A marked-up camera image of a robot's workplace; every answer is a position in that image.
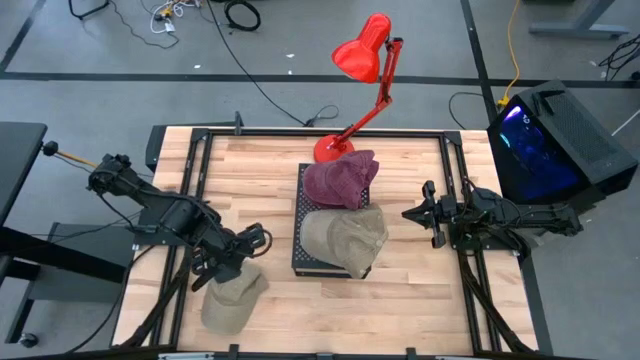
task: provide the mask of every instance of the desk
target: desk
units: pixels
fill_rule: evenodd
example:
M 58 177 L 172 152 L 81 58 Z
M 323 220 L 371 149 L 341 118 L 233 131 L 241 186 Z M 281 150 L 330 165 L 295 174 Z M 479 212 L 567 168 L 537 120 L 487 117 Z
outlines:
M 154 177 L 160 189 L 180 189 L 191 131 L 167 128 Z M 460 134 L 470 178 L 480 187 L 499 191 L 486 133 Z M 356 149 L 374 150 L 380 162 L 371 201 L 385 214 L 389 240 L 366 280 L 294 275 L 291 247 L 298 164 L 313 162 L 317 139 L 215 136 L 203 197 L 220 212 L 226 227 L 240 231 L 258 221 L 271 231 L 274 244 L 269 253 L 248 260 L 263 269 L 270 287 L 236 336 L 209 333 L 200 321 L 204 290 L 188 291 L 178 350 L 227 351 L 230 344 L 239 344 L 241 352 L 403 354 L 407 347 L 415 347 L 418 354 L 471 354 L 457 253 L 448 245 L 433 249 L 431 232 L 400 215 L 422 201 L 426 180 L 434 180 L 439 193 L 446 189 L 440 148 L 433 139 L 353 138 Z M 448 146 L 453 154 L 452 144 Z M 455 161 L 452 166 L 459 191 Z M 192 191 L 196 177 L 192 176 Z M 166 253 L 167 247 L 156 247 L 131 271 L 114 344 L 127 339 L 155 303 Z M 536 348 L 517 258 L 498 250 L 485 255 L 496 307 L 523 342 Z M 476 308 L 483 346 L 488 349 L 484 314 L 479 305 Z M 161 343 L 168 339 L 172 311 L 170 304 Z

